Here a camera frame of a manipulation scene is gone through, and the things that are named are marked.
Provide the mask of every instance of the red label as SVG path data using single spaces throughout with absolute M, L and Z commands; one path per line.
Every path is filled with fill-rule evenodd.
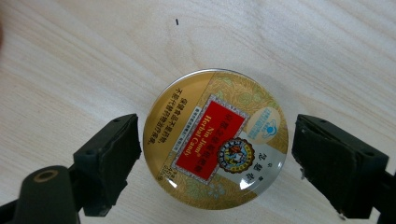
M 207 180 L 218 165 L 218 151 L 234 138 L 245 119 L 212 101 L 196 126 L 176 165 Z

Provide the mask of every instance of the wood grain surface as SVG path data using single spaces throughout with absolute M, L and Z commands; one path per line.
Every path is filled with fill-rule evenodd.
M 394 1 L 2 0 L 0 204 L 22 180 L 72 154 L 115 117 L 147 114 L 172 81 L 225 68 L 297 114 L 327 119 L 390 155 L 396 170 Z M 342 220 L 288 154 L 254 201 L 206 211 L 178 202 L 144 157 L 105 218 L 88 223 L 376 223 Z

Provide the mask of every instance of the round tin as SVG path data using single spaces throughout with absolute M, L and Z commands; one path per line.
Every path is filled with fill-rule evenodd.
M 211 69 L 166 88 L 143 135 L 148 168 L 169 194 L 204 209 L 251 201 L 278 176 L 288 151 L 282 110 L 259 83 Z

